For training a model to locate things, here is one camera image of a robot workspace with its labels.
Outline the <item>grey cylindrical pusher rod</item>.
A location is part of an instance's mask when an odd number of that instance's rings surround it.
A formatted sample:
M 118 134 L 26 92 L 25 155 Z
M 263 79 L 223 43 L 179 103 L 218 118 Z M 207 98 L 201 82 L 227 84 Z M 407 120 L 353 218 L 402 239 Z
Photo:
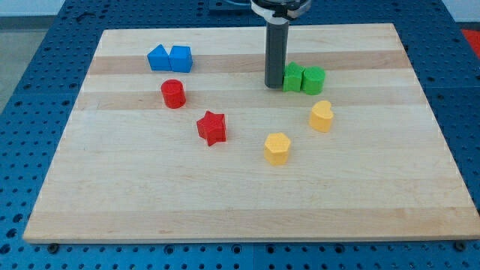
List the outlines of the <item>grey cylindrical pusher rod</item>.
M 265 40 L 265 85 L 278 89 L 284 83 L 289 22 L 266 24 Z

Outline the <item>white round tool mount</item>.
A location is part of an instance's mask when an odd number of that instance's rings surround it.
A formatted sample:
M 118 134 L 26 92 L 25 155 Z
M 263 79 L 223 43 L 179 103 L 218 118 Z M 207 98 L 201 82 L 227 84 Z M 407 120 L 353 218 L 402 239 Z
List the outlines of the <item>white round tool mount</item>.
M 311 8 L 311 0 L 251 0 L 252 11 L 265 20 L 295 20 Z

